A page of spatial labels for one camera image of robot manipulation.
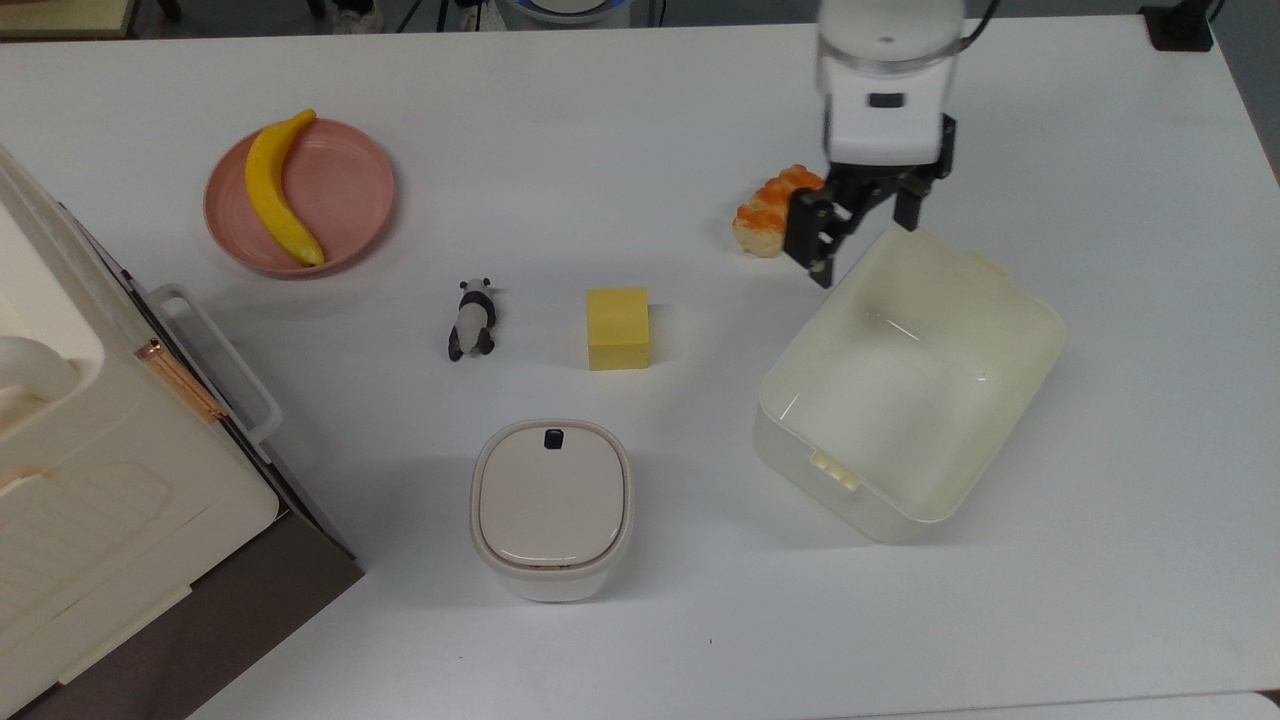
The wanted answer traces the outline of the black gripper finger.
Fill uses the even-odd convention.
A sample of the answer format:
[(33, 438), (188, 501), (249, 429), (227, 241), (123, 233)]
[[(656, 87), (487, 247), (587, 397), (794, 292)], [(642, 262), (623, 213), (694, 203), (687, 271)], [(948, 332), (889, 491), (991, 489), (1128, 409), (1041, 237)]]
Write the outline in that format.
[(946, 177), (946, 170), (910, 170), (901, 174), (896, 183), (893, 222), (905, 231), (916, 231), (924, 200), (931, 195), (934, 182)]
[(795, 190), (788, 200), (783, 252), (823, 290), (833, 283), (833, 258), (849, 234), (838, 209), (828, 188)]

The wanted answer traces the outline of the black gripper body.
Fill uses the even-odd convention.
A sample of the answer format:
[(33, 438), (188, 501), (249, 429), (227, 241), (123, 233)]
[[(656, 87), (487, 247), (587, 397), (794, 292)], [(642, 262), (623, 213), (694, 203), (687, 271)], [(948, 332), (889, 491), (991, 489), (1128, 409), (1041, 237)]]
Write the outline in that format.
[(940, 155), (934, 161), (913, 167), (856, 167), (832, 163), (826, 177), (826, 188), (835, 191), (835, 201), (856, 217), (864, 217), (890, 199), (895, 205), (896, 183), (901, 174), (910, 170), (946, 170), (947, 177), (950, 176), (956, 135), (957, 122), (951, 115), (943, 115)]

